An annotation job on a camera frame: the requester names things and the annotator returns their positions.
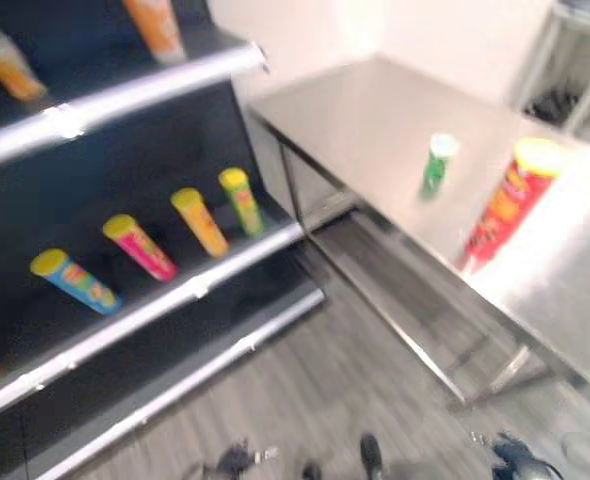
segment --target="green pringles can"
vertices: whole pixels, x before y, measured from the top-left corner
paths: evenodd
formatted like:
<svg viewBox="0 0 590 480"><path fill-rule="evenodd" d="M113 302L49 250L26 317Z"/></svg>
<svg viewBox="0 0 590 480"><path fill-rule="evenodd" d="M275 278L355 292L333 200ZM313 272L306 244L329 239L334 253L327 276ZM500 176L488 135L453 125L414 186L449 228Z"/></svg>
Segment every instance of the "green pringles can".
<svg viewBox="0 0 590 480"><path fill-rule="evenodd" d="M460 150L460 143L457 139L447 133L438 133L431 137L431 144L428 153L428 163L424 169L424 182L422 192L434 194L439 190L449 162Z"/></svg>
<svg viewBox="0 0 590 480"><path fill-rule="evenodd" d="M262 233L264 222L244 170L227 168L219 174L219 183L228 193L246 234L254 237Z"/></svg>
<svg viewBox="0 0 590 480"><path fill-rule="evenodd" d="M51 248L35 257L31 262L30 270L96 312L108 315L122 305L119 297L110 288L99 282L73 262L66 252L58 248Z"/></svg>

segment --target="store shelf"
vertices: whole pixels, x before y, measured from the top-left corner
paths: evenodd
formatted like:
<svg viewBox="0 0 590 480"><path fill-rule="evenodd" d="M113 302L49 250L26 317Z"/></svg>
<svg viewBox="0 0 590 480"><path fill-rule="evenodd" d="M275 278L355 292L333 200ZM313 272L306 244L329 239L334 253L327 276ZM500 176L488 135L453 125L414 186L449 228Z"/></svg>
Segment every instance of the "store shelf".
<svg viewBox="0 0 590 480"><path fill-rule="evenodd" d="M264 63L255 44L210 24L184 30L185 63L165 68L141 44L119 44L41 77L49 96L28 107L38 113L0 95L0 163Z"/></svg>
<svg viewBox="0 0 590 480"><path fill-rule="evenodd" d="M118 291L125 306L110 317L92 312L44 283L36 301L22 308L22 317L14 319L5 332L0 347L4 351L0 356L0 411L302 238L301 227L274 202L262 196L258 199L267 230L256 238L247 238L240 231L230 205L214 210L231 243L231 251L221 259L208 257L176 213L167 209L177 218L175 223L172 216L164 219L168 239L161 245L180 267L180 274L169 284L156 282L118 250L105 273L91 269L99 278L121 280Z"/></svg>
<svg viewBox="0 0 590 480"><path fill-rule="evenodd" d="M323 299L290 253L255 266L14 407L28 468L22 463L1 478L60 478Z"/></svg>

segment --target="blue can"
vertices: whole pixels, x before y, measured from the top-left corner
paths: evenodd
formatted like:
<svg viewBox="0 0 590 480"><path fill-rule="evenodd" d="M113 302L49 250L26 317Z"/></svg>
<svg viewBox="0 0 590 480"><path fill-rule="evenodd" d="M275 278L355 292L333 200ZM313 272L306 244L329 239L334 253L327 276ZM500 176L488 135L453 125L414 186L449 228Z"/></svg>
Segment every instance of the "blue can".
<svg viewBox="0 0 590 480"><path fill-rule="evenodd" d="M30 270L96 312L108 315L122 306L121 300L110 288L58 248L42 252L31 262Z"/></svg>

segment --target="white wall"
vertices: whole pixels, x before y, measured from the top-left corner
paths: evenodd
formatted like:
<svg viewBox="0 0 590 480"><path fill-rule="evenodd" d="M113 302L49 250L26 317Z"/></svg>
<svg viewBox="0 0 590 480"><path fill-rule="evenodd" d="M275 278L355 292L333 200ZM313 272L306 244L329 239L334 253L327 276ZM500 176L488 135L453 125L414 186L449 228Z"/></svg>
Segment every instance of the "white wall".
<svg viewBox="0 0 590 480"><path fill-rule="evenodd" d="M388 0L381 51L507 103L554 0Z"/></svg>
<svg viewBox="0 0 590 480"><path fill-rule="evenodd" d="M209 0L214 21L266 53L270 74L257 71L234 80L242 107L254 97L330 67L374 53L384 32L387 0ZM248 131L269 192L289 207L277 145L247 117ZM328 193L310 175L309 203Z"/></svg>

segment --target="shoe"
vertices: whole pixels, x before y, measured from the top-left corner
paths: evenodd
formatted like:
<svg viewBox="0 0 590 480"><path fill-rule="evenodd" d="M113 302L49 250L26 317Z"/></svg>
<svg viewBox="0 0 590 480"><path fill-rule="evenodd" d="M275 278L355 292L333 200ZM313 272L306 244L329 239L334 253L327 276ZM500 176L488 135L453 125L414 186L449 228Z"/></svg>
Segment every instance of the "shoe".
<svg viewBox="0 0 590 480"><path fill-rule="evenodd" d="M362 455L362 465L364 465L368 479L373 480L379 477L383 466L382 451L375 436L370 433L362 435L359 448Z"/></svg>
<svg viewBox="0 0 590 480"><path fill-rule="evenodd" d="M309 461L302 470L302 480L322 480L322 467L319 463Z"/></svg>

